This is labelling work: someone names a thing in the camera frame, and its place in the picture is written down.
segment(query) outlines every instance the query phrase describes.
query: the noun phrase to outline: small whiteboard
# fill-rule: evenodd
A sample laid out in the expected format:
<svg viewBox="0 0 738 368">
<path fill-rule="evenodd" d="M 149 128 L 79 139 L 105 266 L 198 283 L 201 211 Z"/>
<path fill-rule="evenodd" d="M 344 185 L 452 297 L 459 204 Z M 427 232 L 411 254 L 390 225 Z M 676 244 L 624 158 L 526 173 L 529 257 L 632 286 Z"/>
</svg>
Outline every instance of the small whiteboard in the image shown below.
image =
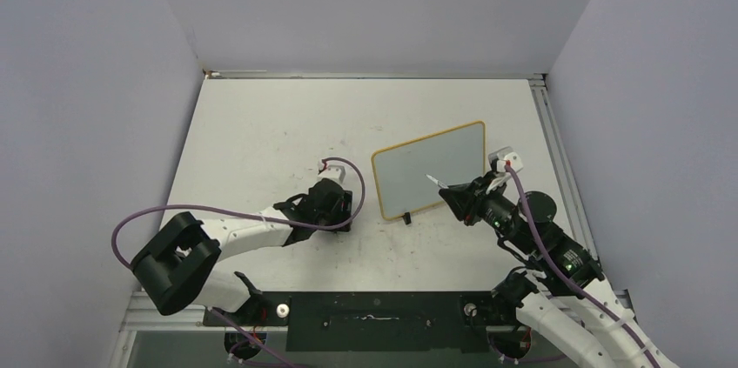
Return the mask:
<svg viewBox="0 0 738 368">
<path fill-rule="evenodd" d="M 381 149 L 372 155 L 379 209 L 385 220 L 443 203 L 439 187 L 484 174 L 485 124 L 477 121 Z"/>
</svg>

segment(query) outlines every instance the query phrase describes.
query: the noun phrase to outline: metal frame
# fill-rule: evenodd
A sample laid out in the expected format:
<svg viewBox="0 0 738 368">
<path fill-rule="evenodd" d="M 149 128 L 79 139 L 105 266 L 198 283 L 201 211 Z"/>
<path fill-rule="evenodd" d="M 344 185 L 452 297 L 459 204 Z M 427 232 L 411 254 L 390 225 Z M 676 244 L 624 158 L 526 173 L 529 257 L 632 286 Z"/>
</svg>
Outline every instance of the metal frame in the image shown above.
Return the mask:
<svg viewBox="0 0 738 368">
<path fill-rule="evenodd" d="M 559 187 L 561 188 L 564 207 L 569 216 L 572 235 L 575 240 L 584 244 L 592 256 L 597 259 L 597 249 L 594 246 L 592 232 L 589 230 L 589 222 L 584 212 L 584 205 L 581 203 L 581 197 L 576 181 L 574 181 L 572 167 L 561 142 L 559 126 L 556 124 L 554 112 L 551 111 L 551 106 L 548 102 L 546 83 L 540 82 L 539 84 L 537 81 L 529 82 L 535 107 L 538 110 L 540 125 L 543 127 L 543 135 L 546 137 L 548 152 L 553 162 L 553 170 L 556 173 L 556 179 L 559 181 Z"/>
<path fill-rule="evenodd" d="M 587 216 L 582 206 L 581 197 L 574 181 L 567 154 L 560 139 L 559 127 L 551 111 L 546 83 L 542 74 L 351 74 L 351 73 L 273 73 L 267 71 L 208 71 L 205 79 L 527 79 L 538 111 L 541 127 L 546 138 L 556 178 L 563 196 L 574 238 L 582 242 L 597 258 L 594 240 L 589 229 Z M 616 291 L 615 294 L 624 306 L 630 308 L 627 291 Z M 557 305 L 569 316 L 574 313 L 563 304 Z M 131 351 L 137 331 L 234 331 L 224 327 L 208 327 L 202 325 L 205 309 L 199 306 L 188 306 L 183 311 L 171 316 L 161 316 L 156 306 L 145 292 L 136 291 L 126 310 L 120 334 L 111 358 L 111 368 L 126 368 L 131 358 Z M 510 327 L 488 327 L 488 331 L 504 331 Z M 264 331 L 287 331 L 287 327 L 266 327 Z"/>
</svg>

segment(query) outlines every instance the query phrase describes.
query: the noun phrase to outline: white wall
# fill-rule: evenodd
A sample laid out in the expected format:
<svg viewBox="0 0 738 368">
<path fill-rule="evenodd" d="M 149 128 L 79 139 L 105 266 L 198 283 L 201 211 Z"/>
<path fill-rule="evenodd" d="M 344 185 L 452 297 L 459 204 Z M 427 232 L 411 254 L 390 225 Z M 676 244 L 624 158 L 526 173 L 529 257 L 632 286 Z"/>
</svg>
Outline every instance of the white wall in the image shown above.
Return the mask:
<svg viewBox="0 0 738 368">
<path fill-rule="evenodd" d="M 107 366 L 202 74 L 165 0 L 0 7 L 2 366 Z"/>
<path fill-rule="evenodd" d="M 735 366 L 738 0 L 592 0 L 548 85 L 605 269 L 681 366 Z"/>
<path fill-rule="evenodd" d="M 207 69 L 545 72 L 589 0 L 168 0 Z"/>
</svg>

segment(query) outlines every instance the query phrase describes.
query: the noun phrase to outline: white marker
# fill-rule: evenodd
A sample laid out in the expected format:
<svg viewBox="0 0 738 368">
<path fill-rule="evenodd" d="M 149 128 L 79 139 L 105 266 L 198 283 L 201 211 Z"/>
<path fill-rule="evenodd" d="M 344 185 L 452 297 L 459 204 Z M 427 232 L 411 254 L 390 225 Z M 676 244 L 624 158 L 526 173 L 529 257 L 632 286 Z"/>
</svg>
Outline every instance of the white marker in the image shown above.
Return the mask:
<svg viewBox="0 0 738 368">
<path fill-rule="evenodd" d="M 440 188 L 448 188 L 448 185 L 441 183 L 437 178 L 435 178 L 435 177 L 433 177 L 431 175 L 428 175 L 428 174 L 426 174 L 426 177 L 428 177 L 428 179 L 430 179 L 431 181 L 433 181 L 433 183 L 436 184 L 436 185 L 438 185 Z"/>
</svg>

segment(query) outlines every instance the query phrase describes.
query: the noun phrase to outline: whiteboard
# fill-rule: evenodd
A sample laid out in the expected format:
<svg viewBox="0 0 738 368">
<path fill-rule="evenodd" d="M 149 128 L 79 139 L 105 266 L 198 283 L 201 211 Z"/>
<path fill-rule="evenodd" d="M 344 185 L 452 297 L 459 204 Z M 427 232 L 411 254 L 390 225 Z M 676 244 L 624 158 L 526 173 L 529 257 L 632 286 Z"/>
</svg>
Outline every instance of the whiteboard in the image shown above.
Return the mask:
<svg viewBox="0 0 738 368">
<path fill-rule="evenodd" d="M 374 183 L 382 218 L 392 220 L 443 204 L 439 187 L 463 184 L 484 174 L 485 125 L 463 124 L 381 149 L 372 155 Z"/>
<path fill-rule="evenodd" d="M 320 158 L 346 157 L 369 181 L 351 232 L 317 232 L 219 265 L 265 291 L 489 290 L 517 264 L 489 226 L 466 227 L 445 206 L 413 215 L 411 225 L 387 222 L 370 175 L 376 150 L 476 119 L 486 123 L 488 150 L 521 154 L 526 190 L 562 204 L 528 82 L 488 79 L 207 79 L 169 202 L 261 211 L 312 186 Z M 350 171 L 346 185 L 356 204 Z M 566 213 L 555 221 L 571 233 Z"/>
</svg>

